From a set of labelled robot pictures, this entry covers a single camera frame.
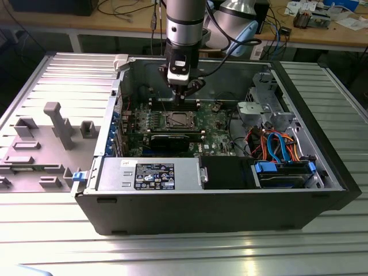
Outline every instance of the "wooden table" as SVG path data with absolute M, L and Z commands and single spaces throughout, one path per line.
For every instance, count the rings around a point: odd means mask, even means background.
M 287 47 L 351 52 L 363 52 L 367 47 L 368 29 L 351 30 L 335 22 L 331 22 L 328 29 L 294 28 L 294 17 L 284 14 L 285 6 L 288 4 L 288 2 L 288 0 L 271 0 L 271 8 L 281 25 L 292 29 L 290 40 L 287 42 Z M 356 12 L 368 13 L 368 7 L 359 5 L 356 9 Z M 359 15 L 354 14 L 350 17 L 358 19 Z M 263 47 L 270 45 L 274 40 L 275 35 L 271 31 L 271 26 L 265 24 L 262 33 L 256 35 L 256 37 L 262 39 L 263 43 L 257 47 L 254 47 L 252 59 L 259 59 Z
M 330 24 L 328 29 L 308 28 L 298 29 L 293 27 L 292 16 L 285 16 L 283 6 L 287 4 L 287 0 L 271 0 L 273 11 L 281 24 L 291 28 L 292 33 L 287 44 L 288 47 L 295 48 L 312 48 L 312 49 L 328 49 L 337 51 L 355 51 L 362 52 L 368 45 L 368 31 L 361 29 L 353 31 L 345 28 L 335 22 Z M 126 5 L 134 3 L 133 0 L 114 0 L 114 5 Z M 142 0 L 132 7 L 122 8 L 121 11 L 130 11 L 140 7 L 148 6 L 149 0 Z M 42 14 L 42 13 L 17 13 L 11 6 L 8 6 L 13 16 L 29 31 L 66 33 L 70 37 L 70 41 L 74 52 L 82 52 L 82 47 L 78 40 L 78 35 L 99 35 L 99 36 L 117 36 L 117 37 L 151 37 L 150 22 L 153 13 L 153 7 L 143 9 L 132 14 L 132 23 L 125 20 L 100 13 L 95 10 L 90 17 L 71 16 L 62 14 Z M 111 5 L 109 2 L 103 4 L 101 9 L 111 13 Z M 368 8 L 359 6 L 356 12 L 368 13 Z M 163 37 L 165 38 L 166 14 L 163 8 Z M 0 28 L 4 30 L 21 30 L 21 28 L 7 14 L 0 1 Z M 156 30 L 154 38 L 159 38 L 159 29 Z M 252 58 L 257 59 L 260 49 L 270 44 L 274 39 L 270 27 L 264 26 L 262 34 L 256 35 L 262 39 L 263 43 L 258 47 L 254 47 Z

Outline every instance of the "power supply label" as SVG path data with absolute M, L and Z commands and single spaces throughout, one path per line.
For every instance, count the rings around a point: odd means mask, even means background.
M 136 190 L 175 190 L 174 164 L 137 164 Z

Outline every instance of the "blue latch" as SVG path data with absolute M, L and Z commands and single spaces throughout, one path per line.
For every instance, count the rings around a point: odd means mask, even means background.
M 71 179 L 73 179 L 73 181 L 81 181 L 81 182 L 87 181 L 89 172 L 90 171 L 75 172 L 75 173 L 73 173 L 73 176 L 72 176 Z
M 309 162 L 308 166 L 313 173 L 316 172 L 316 165 L 313 162 Z
M 255 171 L 257 173 L 271 173 L 271 172 L 277 172 L 277 167 L 275 163 L 272 162 L 258 162 L 255 165 Z

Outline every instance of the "white label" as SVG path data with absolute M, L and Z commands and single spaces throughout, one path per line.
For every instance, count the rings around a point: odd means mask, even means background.
M 181 60 L 176 60 L 175 65 L 176 66 L 185 66 L 185 62 L 182 62 Z
M 122 160 L 120 162 L 120 167 L 135 167 L 137 165 L 137 160 Z

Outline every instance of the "workbench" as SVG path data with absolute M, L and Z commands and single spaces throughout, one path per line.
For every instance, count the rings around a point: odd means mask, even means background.
M 11 145 L 16 135 L 12 125 L 20 115 L 50 124 L 43 113 L 46 101 L 68 107 L 72 125 L 81 120 L 101 125 L 97 112 L 81 114 L 78 109 L 106 109 L 116 78 L 114 58 L 46 56 L 0 119 L 1 149 Z M 314 63 L 282 66 L 342 154 L 363 192 L 357 200 L 340 211 L 321 214 L 302 230 L 101 236 L 68 192 L 0 193 L 2 263 L 21 263 L 54 276 L 368 273 L 368 126 L 362 122 L 368 115 L 347 90 L 332 87 L 340 82 L 325 74 L 328 69 Z M 349 140 L 351 132 L 358 133 L 354 140 Z
M 128 3 L 127 0 L 115 0 L 115 6 Z M 292 48 L 309 48 L 309 49 L 326 49 L 335 51 L 353 51 L 363 52 L 368 45 L 368 31 L 361 29 L 353 31 L 345 28 L 335 22 L 330 24 L 328 29 L 298 29 L 293 27 L 292 16 L 285 16 L 283 13 L 287 5 L 287 0 L 271 0 L 271 6 L 275 12 L 276 18 L 280 20 L 285 27 L 292 29 L 290 40 L 287 47 Z M 143 0 L 133 7 L 148 6 L 151 2 Z M 51 32 L 51 33 L 66 33 L 69 35 L 70 42 L 74 52 L 83 52 L 83 48 L 78 39 L 79 35 L 97 35 L 97 36 L 116 36 L 116 37 L 142 37 L 151 38 L 150 22 L 153 12 L 153 7 L 140 10 L 133 13 L 132 23 L 125 20 L 100 13 L 97 9 L 90 17 L 71 16 L 62 14 L 42 14 L 42 13 L 17 13 L 13 12 L 9 6 L 13 16 L 30 32 Z M 111 13 L 111 5 L 105 3 L 101 6 L 103 11 Z M 166 14 L 163 10 L 163 37 L 166 38 Z M 368 13 L 368 8 L 359 6 L 358 13 Z M 15 39 L 13 32 L 21 30 L 7 14 L 0 2 L 0 28 L 7 31 L 8 38 Z M 160 30 L 157 29 L 154 38 L 160 37 Z M 263 43 L 254 48 L 252 58 L 259 59 L 260 49 L 266 45 L 270 45 L 274 40 L 270 26 L 266 25 L 261 34 L 256 35 L 256 38 L 262 39 Z

